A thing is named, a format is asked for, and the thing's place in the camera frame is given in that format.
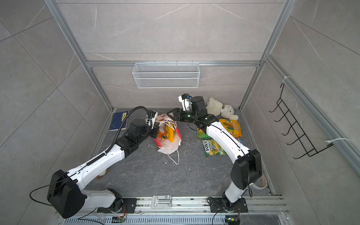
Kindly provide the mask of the green snack bag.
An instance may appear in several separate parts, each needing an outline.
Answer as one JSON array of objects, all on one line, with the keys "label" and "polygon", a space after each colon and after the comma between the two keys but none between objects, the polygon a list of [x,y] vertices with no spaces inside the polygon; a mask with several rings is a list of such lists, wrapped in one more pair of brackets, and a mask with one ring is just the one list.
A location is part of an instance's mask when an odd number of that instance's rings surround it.
[{"label": "green snack bag", "polygon": [[209,135],[204,133],[201,129],[197,130],[197,138],[202,139],[202,140],[212,139]]}]

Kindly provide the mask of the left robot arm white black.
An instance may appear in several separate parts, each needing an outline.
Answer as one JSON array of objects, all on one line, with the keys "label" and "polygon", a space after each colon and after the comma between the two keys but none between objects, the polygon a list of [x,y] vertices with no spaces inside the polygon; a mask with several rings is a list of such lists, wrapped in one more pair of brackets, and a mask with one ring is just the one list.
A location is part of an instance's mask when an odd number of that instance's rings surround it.
[{"label": "left robot arm white black", "polygon": [[85,187],[113,164],[125,159],[148,137],[156,138],[159,125],[136,119],[129,128],[105,151],[84,164],[52,175],[47,200],[63,218],[70,218],[80,211],[104,208],[119,212],[123,206],[122,196],[113,188],[87,190]]}]

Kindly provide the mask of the red white paper gift bag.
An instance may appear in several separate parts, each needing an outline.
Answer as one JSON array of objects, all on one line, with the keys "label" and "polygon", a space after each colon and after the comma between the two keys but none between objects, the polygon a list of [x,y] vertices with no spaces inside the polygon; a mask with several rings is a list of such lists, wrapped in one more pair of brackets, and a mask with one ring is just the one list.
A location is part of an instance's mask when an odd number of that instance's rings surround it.
[{"label": "red white paper gift bag", "polygon": [[174,121],[166,113],[158,115],[156,117],[146,120],[147,125],[158,125],[159,130],[154,138],[155,144],[159,148],[157,151],[167,155],[172,162],[176,165],[180,162],[179,147],[182,142],[182,137],[177,126],[177,122]]}]

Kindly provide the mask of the yellow snack bag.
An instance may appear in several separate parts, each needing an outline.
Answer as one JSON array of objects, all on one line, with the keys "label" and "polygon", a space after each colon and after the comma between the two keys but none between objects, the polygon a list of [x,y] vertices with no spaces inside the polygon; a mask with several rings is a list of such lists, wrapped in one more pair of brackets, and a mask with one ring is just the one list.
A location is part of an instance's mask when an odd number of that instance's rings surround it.
[{"label": "yellow snack bag", "polygon": [[219,122],[234,138],[242,137],[242,130],[238,121],[220,119]]}]

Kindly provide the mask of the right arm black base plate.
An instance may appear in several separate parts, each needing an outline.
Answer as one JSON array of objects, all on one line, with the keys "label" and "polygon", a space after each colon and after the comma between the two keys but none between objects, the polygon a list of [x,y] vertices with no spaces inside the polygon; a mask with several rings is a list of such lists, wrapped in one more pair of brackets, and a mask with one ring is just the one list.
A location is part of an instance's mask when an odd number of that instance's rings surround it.
[{"label": "right arm black base plate", "polygon": [[216,212],[236,212],[236,213],[247,213],[248,207],[244,198],[238,199],[234,203],[229,203],[225,198],[219,197],[208,197],[207,202],[211,208],[212,213]]}]

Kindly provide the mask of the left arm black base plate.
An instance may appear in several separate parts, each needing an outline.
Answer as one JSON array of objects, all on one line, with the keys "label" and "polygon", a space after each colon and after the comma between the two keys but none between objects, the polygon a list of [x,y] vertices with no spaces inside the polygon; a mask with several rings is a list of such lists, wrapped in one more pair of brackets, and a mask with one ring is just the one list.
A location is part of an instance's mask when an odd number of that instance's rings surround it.
[{"label": "left arm black base plate", "polygon": [[98,208],[97,213],[134,213],[136,205],[136,198],[116,199],[109,208]]}]

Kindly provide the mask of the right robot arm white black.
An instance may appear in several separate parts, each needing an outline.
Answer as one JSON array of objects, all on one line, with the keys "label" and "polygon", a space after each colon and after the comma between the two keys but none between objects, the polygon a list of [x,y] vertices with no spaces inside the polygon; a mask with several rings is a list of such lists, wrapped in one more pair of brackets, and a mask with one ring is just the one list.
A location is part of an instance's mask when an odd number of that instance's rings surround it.
[{"label": "right robot arm white black", "polygon": [[209,114],[203,97],[191,97],[185,93],[178,99],[182,108],[175,108],[167,115],[176,122],[194,123],[220,145],[233,163],[231,183],[222,195],[223,207],[230,210],[240,201],[246,190],[250,190],[250,186],[262,177],[261,155],[258,150],[250,150],[241,144],[216,116]]}]

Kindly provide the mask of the orange snack packet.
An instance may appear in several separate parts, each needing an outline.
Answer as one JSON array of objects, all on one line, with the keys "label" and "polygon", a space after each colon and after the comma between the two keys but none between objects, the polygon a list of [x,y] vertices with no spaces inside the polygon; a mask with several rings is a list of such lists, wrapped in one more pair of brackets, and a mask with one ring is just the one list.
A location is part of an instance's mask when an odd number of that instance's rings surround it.
[{"label": "orange snack packet", "polygon": [[167,139],[167,135],[166,135],[165,131],[159,130],[159,131],[158,131],[158,135],[157,135],[157,139],[158,139],[159,141],[164,141],[164,140],[166,140],[166,139]]}]

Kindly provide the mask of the Fox's spring tea bag green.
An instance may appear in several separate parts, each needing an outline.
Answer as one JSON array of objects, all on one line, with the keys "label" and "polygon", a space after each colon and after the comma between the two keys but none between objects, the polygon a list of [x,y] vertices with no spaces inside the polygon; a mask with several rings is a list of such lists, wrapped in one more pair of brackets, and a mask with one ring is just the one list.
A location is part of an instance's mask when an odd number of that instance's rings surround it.
[{"label": "Fox's spring tea bag green", "polygon": [[213,139],[202,140],[205,155],[216,156],[216,155],[227,155],[221,146]]}]

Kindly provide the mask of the small yellow snack packet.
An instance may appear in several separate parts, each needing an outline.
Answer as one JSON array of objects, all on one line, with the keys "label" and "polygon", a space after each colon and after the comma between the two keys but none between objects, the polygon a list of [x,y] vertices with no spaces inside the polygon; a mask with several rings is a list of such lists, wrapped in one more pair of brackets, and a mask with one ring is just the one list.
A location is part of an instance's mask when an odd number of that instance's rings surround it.
[{"label": "small yellow snack packet", "polygon": [[165,125],[166,125],[165,133],[167,135],[167,139],[172,143],[174,141],[175,127],[171,123],[165,123]]}]

